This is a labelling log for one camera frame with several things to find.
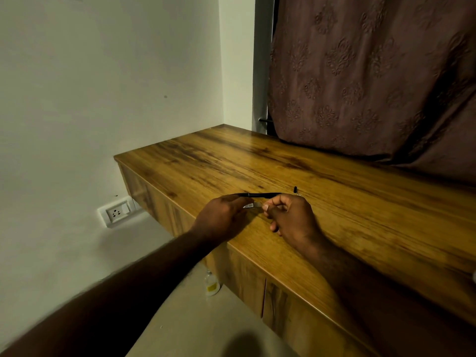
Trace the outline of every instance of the brown curtain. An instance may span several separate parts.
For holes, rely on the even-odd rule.
[[[280,0],[276,132],[476,184],[475,43],[476,0]]]

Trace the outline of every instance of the tiled floor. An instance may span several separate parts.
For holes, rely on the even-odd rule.
[[[227,287],[205,296],[206,269],[197,265],[175,289],[128,357],[296,356]]]

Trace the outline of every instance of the clear bottle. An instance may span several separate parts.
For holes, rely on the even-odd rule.
[[[220,290],[220,283],[218,282],[217,277],[211,274],[211,271],[207,270],[207,276],[205,277],[205,294],[207,296],[212,296],[217,294]]]

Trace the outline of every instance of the forearm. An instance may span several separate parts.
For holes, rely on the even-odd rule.
[[[301,253],[367,328],[384,356],[468,356],[476,328],[381,275],[326,238]]]
[[[124,356],[158,307],[214,245],[186,233],[81,294],[2,356]]]

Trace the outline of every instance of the person's right arm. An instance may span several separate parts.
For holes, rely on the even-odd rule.
[[[384,356],[476,356],[476,327],[335,246],[306,199],[280,194],[263,209],[271,230],[324,276]]]

